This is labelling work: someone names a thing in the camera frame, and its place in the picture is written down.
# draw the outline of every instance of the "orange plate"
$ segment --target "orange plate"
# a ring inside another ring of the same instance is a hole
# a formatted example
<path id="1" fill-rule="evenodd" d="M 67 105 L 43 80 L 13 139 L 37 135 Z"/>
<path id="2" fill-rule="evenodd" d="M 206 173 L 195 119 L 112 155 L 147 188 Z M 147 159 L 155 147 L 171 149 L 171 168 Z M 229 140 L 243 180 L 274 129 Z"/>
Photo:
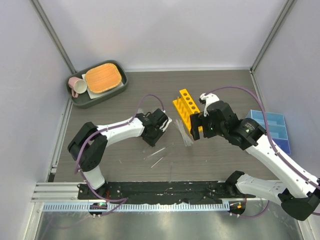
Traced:
<path id="1" fill-rule="evenodd" d="M 105 63 L 87 71 L 85 80 L 91 92 L 99 94 L 118 86 L 122 77 L 116 65 Z"/>

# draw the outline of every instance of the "pink mug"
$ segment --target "pink mug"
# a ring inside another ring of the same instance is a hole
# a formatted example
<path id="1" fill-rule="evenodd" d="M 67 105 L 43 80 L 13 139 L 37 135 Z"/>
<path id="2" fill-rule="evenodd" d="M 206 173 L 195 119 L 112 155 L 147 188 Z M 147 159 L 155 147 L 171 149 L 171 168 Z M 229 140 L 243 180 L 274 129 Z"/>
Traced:
<path id="1" fill-rule="evenodd" d="M 68 85 L 71 88 L 71 95 L 73 98 L 77 98 L 79 94 L 83 94 L 87 90 L 87 82 L 76 76 L 70 77 Z"/>

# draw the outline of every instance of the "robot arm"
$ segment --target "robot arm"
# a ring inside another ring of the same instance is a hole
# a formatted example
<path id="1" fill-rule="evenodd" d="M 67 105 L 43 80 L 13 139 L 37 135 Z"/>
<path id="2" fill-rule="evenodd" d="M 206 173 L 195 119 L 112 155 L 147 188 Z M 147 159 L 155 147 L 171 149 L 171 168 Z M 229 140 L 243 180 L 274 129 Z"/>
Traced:
<path id="1" fill-rule="evenodd" d="M 85 178 L 92 188 L 101 196 L 106 194 L 107 187 L 106 180 L 99 167 L 105 148 L 124 139 L 133 137 L 142 137 L 145 142 L 153 147 L 165 133 L 169 123 L 172 121 L 165 112 L 159 108 L 149 115 L 138 113 L 131 122 L 130 119 L 131 118 L 109 125 L 97 126 L 92 122 L 87 122 L 68 145 L 68 151 L 71 153 L 73 159 L 76 160 L 85 140 L 92 133 L 107 129 L 107 131 L 103 131 L 94 136 L 92 143 L 88 143 L 85 146 L 79 162 Z"/>
<path id="2" fill-rule="evenodd" d="M 261 161 L 282 181 L 278 183 L 262 180 L 235 171 L 226 181 L 232 191 L 270 200 L 301 221 L 313 213 L 320 203 L 320 190 L 306 182 L 277 156 L 262 126 L 251 118 L 238 119 L 229 104 L 219 100 L 215 94 L 202 94 L 200 102 L 205 104 L 204 111 L 190 116 L 194 140 L 200 138 L 198 127 L 202 126 L 205 138 L 216 135 L 225 138 Z M 274 142 L 273 144 L 277 152 L 295 169 L 314 183 L 319 182 L 316 176 L 305 171 Z"/>

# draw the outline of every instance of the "gray wood tabletop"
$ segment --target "gray wood tabletop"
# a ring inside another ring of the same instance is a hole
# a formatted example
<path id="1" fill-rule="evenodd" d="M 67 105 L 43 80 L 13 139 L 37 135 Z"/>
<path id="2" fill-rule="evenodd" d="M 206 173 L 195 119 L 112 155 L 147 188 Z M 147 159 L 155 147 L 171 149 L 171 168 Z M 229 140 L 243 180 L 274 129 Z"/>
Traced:
<path id="1" fill-rule="evenodd" d="M 145 94 L 152 93 L 161 98 L 166 114 L 174 121 L 179 115 L 172 101 L 181 89 L 188 90 L 201 111 L 204 106 L 198 102 L 199 96 L 209 90 L 237 85 L 255 91 L 248 70 L 128 72 L 127 77 L 128 88 L 119 95 L 87 109 L 72 108 L 55 182 L 82 181 L 79 174 L 74 175 L 75 161 L 67 146 L 84 123 L 106 125 L 126 120 L 135 113 Z M 250 109 L 259 109 L 255 100 L 244 91 L 222 89 L 215 94 L 229 103 L 239 118 L 246 117 Z M 152 112 L 160 108 L 160 104 L 155 98 L 148 97 L 141 108 L 145 113 Z M 191 147 L 185 147 L 182 135 L 172 123 L 155 147 L 148 147 L 140 137 L 123 140 L 105 150 L 100 163 L 102 174 L 107 181 L 201 181 L 225 180 L 239 170 L 261 179 L 277 179 L 261 162 L 222 137 L 207 139 L 200 136 L 201 139 Z"/>

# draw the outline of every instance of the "blue container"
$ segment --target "blue container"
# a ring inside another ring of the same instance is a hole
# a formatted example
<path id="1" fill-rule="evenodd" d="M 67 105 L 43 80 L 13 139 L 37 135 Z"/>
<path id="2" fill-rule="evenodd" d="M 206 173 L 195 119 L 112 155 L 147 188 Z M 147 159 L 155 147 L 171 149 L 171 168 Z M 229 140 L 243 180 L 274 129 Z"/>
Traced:
<path id="1" fill-rule="evenodd" d="M 266 129 L 264 117 L 261 111 L 250 110 L 246 117 L 256 120 L 264 129 Z M 290 155 L 291 151 L 284 115 L 281 113 L 266 112 L 266 120 L 272 140 L 286 154 Z"/>

